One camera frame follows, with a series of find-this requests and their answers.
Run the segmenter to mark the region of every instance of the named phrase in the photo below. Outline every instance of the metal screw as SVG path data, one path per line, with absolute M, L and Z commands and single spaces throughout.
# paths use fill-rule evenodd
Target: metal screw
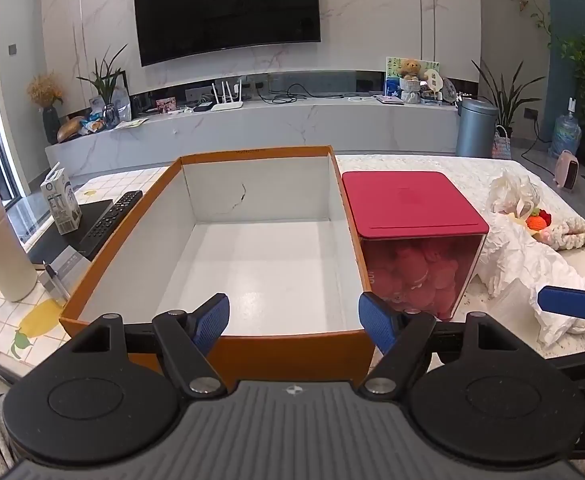
M 368 379 L 365 387 L 372 394 L 385 395 L 393 392 L 397 388 L 397 384 L 386 377 L 375 377 L 374 379 Z
M 221 388 L 221 383 L 214 377 L 198 377 L 189 386 L 196 394 L 213 394 Z

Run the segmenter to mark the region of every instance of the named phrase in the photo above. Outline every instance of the lemon print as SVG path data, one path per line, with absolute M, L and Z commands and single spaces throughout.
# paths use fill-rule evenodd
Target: lemon print
M 30 340 L 50 332 L 57 326 L 63 307 L 54 300 L 45 300 L 32 309 L 19 323 L 19 329 L 15 333 L 15 340 L 10 347 L 12 355 L 21 359 L 16 349 L 25 350 L 32 346 Z

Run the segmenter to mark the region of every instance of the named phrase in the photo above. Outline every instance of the wall outlet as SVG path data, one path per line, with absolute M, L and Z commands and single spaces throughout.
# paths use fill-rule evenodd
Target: wall outlet
M 535 110 L 534 108 L 524 108 L 524 119 L 536 121 L 538 116 L 539 110 Z

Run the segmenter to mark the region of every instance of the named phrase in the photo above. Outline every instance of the tv screen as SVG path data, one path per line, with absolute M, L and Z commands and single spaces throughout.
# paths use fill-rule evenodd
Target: tv screen
M 319 0 L 134 0 L 142 66 L 273 43 L 320 41 Z

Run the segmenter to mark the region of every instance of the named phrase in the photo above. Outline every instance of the gray trash can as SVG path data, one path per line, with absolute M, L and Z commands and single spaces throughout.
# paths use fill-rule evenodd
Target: gray trash can
M 499 111 L 490 103 L 464 99 L 459 104 L 457 156 L 492 158 L 492 145 Z

